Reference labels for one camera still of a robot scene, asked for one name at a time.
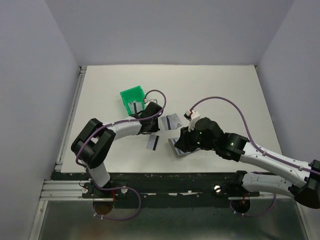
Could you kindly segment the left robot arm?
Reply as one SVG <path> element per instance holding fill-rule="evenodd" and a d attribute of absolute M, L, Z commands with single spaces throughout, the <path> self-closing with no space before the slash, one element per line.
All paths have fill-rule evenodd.
<path fill-rule="evenodd" d="M 104 161 L 116 140 L 128 136 L 147 135 L 158 132 L 158 116 L 163 108 L 150 102 L 144 110 L 119 120 L 115 123 L 103 124 L 96 118 L 90 119 L 71 144 L 71 151 L 76 156 L 76 163 L 87 169 L 95 182 L 93 191 L 101 198 L 107 197 L 111 191 L 111 180 Z"/>

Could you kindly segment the green plastic bin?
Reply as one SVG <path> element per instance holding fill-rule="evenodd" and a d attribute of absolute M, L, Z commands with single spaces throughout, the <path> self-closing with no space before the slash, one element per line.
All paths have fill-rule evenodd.
<path fill-rule="evenodd" d="M 129 102 L 132 102 L 132 101 L 142 102 L 143 110 L 145 109 L 145 103 L 144 103 L 145 93 L 140 85 L 121 91 L 120 96 L 129 116 L 131 115 L 128 107 Z"/>

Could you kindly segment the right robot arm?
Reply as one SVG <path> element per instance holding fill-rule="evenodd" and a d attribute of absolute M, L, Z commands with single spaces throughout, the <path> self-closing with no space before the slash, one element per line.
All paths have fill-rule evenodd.
<path fill-rule="evenodd" d="M 225 160 L 241 162 L 268 171 L 267 175 L 245 173 L 230 183 L 230 191 L 241 196 L 245 192 L 267 192 L 293 198 L 311 208 L 320 207 L 320 162 L 300 161 L 254 145 L 253 141 L 236 134 L 223 132 L 219 125 L 207 117 L 194 127 L 183 127 L 175 148 L 184 153 L 197 149 L 214 151 Z"/>

